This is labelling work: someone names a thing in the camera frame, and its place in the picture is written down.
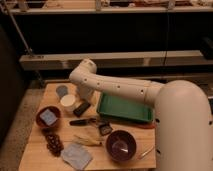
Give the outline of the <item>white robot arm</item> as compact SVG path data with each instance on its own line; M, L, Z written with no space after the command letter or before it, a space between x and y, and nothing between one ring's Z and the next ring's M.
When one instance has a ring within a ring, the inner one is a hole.
M88 91L117 95L154 109L156 171L213 171L213 114L205 92L186 80L166 84L96 73L84 59L70 82Z

